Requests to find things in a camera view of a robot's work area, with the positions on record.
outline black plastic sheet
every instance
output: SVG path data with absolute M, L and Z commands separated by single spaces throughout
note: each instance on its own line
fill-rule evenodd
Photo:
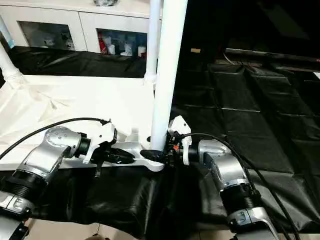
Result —
M 15 47 L 10 56 L 24 74 L 34 75 L 142 78 L 146 64 L 141 58 L 27 47 Z M 297 228 L 319 233 L 319 92 L 320 80 L 311 72 L 190 64 L 177 74 L 171 118 L 182 115 L 194 133 L 226 137 L 261 170 Z M 291 231 L 269 191 L 250 173 L 275 225 Z M 98 222 L 147 239 L 184 239 L 215 224 L 226 228 L 219 192 L 199 164 L 158 173 L 104 168 L 100 179 L 92 168 L 61 169 L 34 217 Z

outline white vertical pipe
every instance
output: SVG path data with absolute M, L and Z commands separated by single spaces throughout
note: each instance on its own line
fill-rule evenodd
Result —
M 22 76 L 19 69 L 12 63 L 8 56 L 4 46 L 0 43 L 0 68 L 2 69 L 2 75 L 4 80 L 13 80 Z
M 151 149 L 166 142 L 188 0 L 164 0 L 155 86 Z
M 162 0 L 150 1 L 149 30 L 147 34 L 146 70 L 144 79 L 152 83 L 157 79 L 158 39 Z
M 0 16 L 0 32 L 2 33 L 4 39 L 7 41 L 10 48 L 13 48 L 15 46 L 13 39 L 11 38 L 11 35 L 5 25 L 4 20 Z

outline floor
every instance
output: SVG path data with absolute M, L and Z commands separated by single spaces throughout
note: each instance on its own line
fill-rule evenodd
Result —
M 85 240 L 97 233 L 110 240 L 135 240 L 134 237 L 123 231 L 98 223 L 82 225 L 72 222 L 30 219 L 27 225 L 30 228 L 27 240 Z M 320 240 L 320 234 L 301 234 L 300 236 L 301 240 Z M 227 230 L 201 231 L 187 240 L 229 240 L 232 237 L 233 234 Z M 280 235 L 280 240 L 285 240 L 283 235 Z

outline glass cabinet door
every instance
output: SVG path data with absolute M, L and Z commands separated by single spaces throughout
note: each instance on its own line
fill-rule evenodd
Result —
M 98 28 L 100 52 L 107 55 L 146 57 L 147 34 Z
M 30 47 L 75 50 L 68 25 L 18 21 Z
M 76 11 L 0 5 L 0 15 L 16 46 L 87 50 Z
M 148 18 L 89 12 L 79 14 L 88 51 L 145 57 Z

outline robotic arm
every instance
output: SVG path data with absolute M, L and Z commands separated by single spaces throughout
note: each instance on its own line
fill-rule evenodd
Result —
M 164 164 L 140 155 L 138 142 L 117 142 L 111 122 L 92 139 L 63 126 L 50 128 L 42 143 L 34 148 L 15 172 L 3 181 L 0 190 L 0 240 L 22 240 L 29 230 L 24 226 L 42 193 L 58 171 L 63 158 L 82 156 L 82 163 L 96 164 L 96 177 L 105 161 L 109 166 L 146 166 L 160 171 Z
M 191 129 L 180 116 L 169 125 L 171 137 L 165 153 L 141 150 L 141 146 L 132 142 L 116 143 L 117 130 L 111 123 L 107 123 L 106 128 L 107 134 L 93 139 L 63 126 L 50 128 L 45 133 L 43 142 L 4 181 L 0 191 L 0 240 L 24 239 L 29 232 L 24 221 L 31 215 L 62 159 L 80 155 L 85 156 L 84 163 L 96 163 L 99 167 L 108 161 L 116 166 L 144 165 L 155 172 L 162 170 L 164 163 L 199 162 L 212 173 L 227 212 L 228 225 L 236 233 L 234 240 L 279 240 L 262 207 L 260 193 L 249 183 L 239 160 L 223 143 L 201 140 L 192 144 L 190 136 L 181 138 Z
M 90 140 L 66 127 L 50 128 L 0 191 L 0 239 L 21 240 L 28 234 L 27 220 L 35 202 L 59 169 L 63 158 L 85 155 Z
M 171 140 L 168 155 L 174 161 L 197 162 L 208 168 L 220 191 L 227 213 L 230 230 L 236 233 L 234 240 L 279 240 L 261 196 L 248 181 L 245 171 L 232 151 L 218 140 L 201 140 L 192 144 L 191 129 L 181 116 L 170 122 L 168 132 Z

